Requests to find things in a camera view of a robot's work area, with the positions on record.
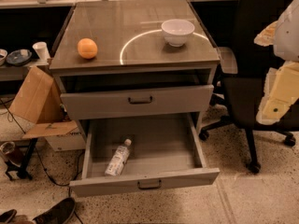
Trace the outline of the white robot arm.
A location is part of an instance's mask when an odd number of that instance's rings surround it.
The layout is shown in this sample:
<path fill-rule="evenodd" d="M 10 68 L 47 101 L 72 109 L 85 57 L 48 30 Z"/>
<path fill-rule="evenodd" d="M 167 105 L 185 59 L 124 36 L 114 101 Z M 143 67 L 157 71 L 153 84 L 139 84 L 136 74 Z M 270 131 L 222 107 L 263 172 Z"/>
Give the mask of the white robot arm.
<path fill-rule="evenodd" d="M 284 61 L 279 69 L 269 69 L 256 115 L 259 123 L 272 125 L 299 99 L 299 0 L 292 0 L 278 20 L 254 38 L 254 43 L 272 45 L 274 54 Z"/>

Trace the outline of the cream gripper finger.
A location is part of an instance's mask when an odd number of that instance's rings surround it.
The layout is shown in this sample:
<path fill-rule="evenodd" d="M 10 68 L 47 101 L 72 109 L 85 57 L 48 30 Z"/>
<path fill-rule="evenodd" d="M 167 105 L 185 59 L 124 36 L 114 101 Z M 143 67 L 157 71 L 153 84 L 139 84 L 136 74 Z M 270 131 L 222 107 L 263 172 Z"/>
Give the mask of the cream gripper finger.
<path fill-rule="evenodd" d="M 287 61 L 279 69 L 270 68 L 263 86 L 256 120 L 272 125 L 299 99 L 299 63 Z"/>

